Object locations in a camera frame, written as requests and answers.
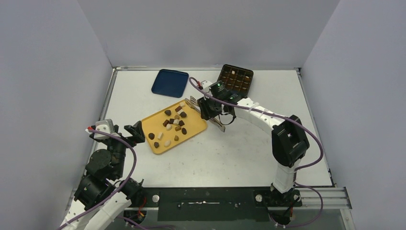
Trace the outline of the yellow plastic tray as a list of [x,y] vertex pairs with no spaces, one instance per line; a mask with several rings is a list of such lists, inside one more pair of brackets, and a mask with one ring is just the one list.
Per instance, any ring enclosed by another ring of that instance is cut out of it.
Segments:
[[[152,152],[156,155],[163,154],[164,152],[178,146],[179,144],[191,139],[207,129],[207,122],[201,119],[200,114],[194,109],[190,108],[187,104],[182,107],[180,113],[175,111],[175,108],[180,106],[181,102],[186,104],[185,100],[179,101],[141,120],[142,129],[146,136],[146,142],[150,145]],[[171,115],[167,116],[164,113],[165,110],[171,110]],[[171,118],[178,119],[179,124],[171,124],[172,129],[167,131],[166,127],[163,126],[163,122],[165,120],[170,120]],[[187,134],[182,134],[181,130],[176,131],[175,126],[185,128],[187,130]],[[162,140],[158,140],[158,134],[160,132],[163,132]],[[149,133],[155,134],[155,138],[153,140],[148,138]],[[175,136],[179,137],[178,141],[174,140]],[[168,140],[171,141],[171,145],[169,147],[164,147],[164,143]],[[155,142],[159,143],[158,148],[154,147]]]

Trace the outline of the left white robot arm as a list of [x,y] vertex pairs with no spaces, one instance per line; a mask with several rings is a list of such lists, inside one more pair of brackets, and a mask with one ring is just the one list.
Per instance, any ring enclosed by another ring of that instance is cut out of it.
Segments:
[[98,121],[86,129],[91,139],[106,145],[106,148],[91,154],[85,174],[73,195],[73,200],[84,206],[83,211],[69,210],[59,229],[104,230],[130,205],[143,207],[146,204],[143,183],[133,180],[130,174],[122,179],[126,151],[130,150],[133,154],[130,172],[134,172],[134,147],[146,140],[142,122],[126,125],[124,129],[130,134],[128,137],[119,132],[118,125],[114,125],[111,119]]

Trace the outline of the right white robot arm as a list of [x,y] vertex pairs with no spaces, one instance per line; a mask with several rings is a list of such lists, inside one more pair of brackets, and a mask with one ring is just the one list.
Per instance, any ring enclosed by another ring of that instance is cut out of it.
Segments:
[[271,116],[271,112],[250,98],[229,90],[222,81],[202,81],[198,89],[204,96],[198,99],[201,117],[209,120],[219,115],[230,114],[244,119],[271,136],[272,155],[278,166],[271,184],[271,199],[283,205],[290,199],[295,182],[295,168],[299,166],[310,144],[301,121],[296,116],[288,120]]

